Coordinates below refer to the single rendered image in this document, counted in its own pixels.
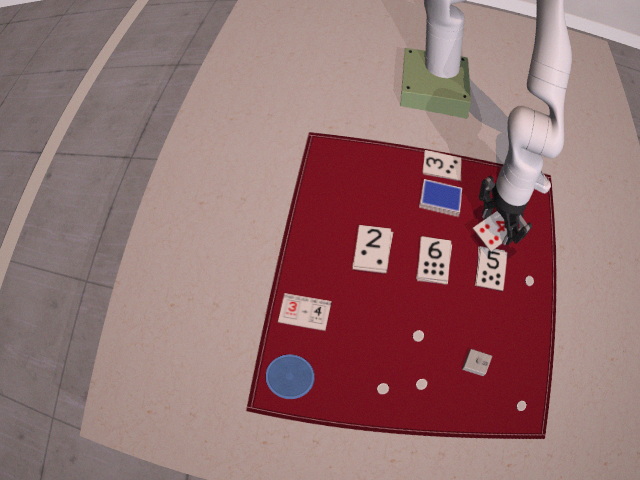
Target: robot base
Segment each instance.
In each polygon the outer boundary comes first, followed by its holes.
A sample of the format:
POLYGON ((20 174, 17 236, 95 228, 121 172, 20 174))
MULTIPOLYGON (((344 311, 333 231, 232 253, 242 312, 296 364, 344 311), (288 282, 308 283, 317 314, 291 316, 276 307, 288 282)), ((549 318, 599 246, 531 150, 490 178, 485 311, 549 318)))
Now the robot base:
POLYGON ((462 57, 458 75, 440 78, 427 70, 424 50, 405 48, 400 105, 467 118, 471 107, 468 58, 462 57))

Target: blue disc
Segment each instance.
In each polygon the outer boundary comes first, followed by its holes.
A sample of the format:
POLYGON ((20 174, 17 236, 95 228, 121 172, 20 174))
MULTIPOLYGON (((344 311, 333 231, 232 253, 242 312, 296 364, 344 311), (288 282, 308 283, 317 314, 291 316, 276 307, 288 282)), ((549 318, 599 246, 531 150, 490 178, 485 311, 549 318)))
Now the blue disc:
POLYGON ((267 367, 267 385, 280 398, 300 398, 313 387, 313 368, 297 355, 282 355, 267 367))

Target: blue card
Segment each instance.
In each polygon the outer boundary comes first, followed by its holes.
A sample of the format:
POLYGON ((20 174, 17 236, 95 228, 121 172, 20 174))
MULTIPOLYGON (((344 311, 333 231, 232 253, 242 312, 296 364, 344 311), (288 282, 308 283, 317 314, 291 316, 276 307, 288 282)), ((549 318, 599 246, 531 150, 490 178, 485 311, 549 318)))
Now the blue card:
POLYGON ((462 188, 425 180, 422 184, 420 208, 433 210, 455 217, 460 215, 462 188))

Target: white card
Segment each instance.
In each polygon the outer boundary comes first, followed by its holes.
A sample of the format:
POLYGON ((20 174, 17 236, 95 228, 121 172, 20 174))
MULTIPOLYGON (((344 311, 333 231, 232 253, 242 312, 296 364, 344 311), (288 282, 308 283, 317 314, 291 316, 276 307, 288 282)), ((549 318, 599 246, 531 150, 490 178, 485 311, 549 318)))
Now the white card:
POLYGON ((489 250, 478 247, 478 271, 476 272, 476 287, 490 288, 504 291, 504 281, 507 273, 507 252, 504 250, 489 250))
POLYGON ((444 153, 424 151, 422 173, 435 177, 462 180, 462 159, 444 153))
POLYGON ((502 215, 500 215, 497 210, 493 215, 485 218, 473 227, 473 229, 489 250, 494 250, 502 245, 504 239, 507 237, 507 227, 505 226, 502 215))
POLYGON ((390 228, 360 225, 356 240, 353 269, 387 273, 393 232, 390 228))
POLYGON ((489 370, 491 358, 491 355, 487 355, 486 353, 469 350, 469 355, 467 355, 467 361, 464 364, 463 370, 484 376, 487 374, 487 370, 489 370))
POLYGON ((329 321, 329 300, 301 297, 300 295, 284 294, 278 323, 296 325, 298 327, 326 330, 329 321))
POLYGON ((420 237, 418 275, 420 282, 449 283, 451 240, 420 237))

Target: red cloth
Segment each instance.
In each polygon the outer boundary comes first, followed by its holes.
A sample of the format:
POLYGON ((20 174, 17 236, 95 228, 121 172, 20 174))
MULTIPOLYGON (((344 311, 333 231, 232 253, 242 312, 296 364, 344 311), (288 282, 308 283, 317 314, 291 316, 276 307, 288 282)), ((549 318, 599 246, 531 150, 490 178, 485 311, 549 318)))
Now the red cloth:
POLYGON ((457 182, 426 177, 423 161, 420 148, 309 134, 249 411, 392 433, 544 438, 555 330, 553 190, 533 193, 527 237, 500 247, 508 252, 504 291, 476 287, 480 184, 495 181, 500 165, 463 157, 457 182), (462 187, 459 217, 419 207, 425 178, 462 187), (393 230, 386 274, 353 270, 359 225, 393 230), (416 280, 421 236, 452 241, 447 285, 416 280), (330 300, 326 331, 278 323, 285 293, 330 300), (416 330, 423 341, 413 340, 416 330), (493 356, 485 376, 463 371, 470 349, 493 356), (276 396, 265 380, 285 354, 314 370, 299 399, 276 396), (419 379, 426 389, 416 388, 419 379), (381 383, 390 387, 385 395, 381 383))

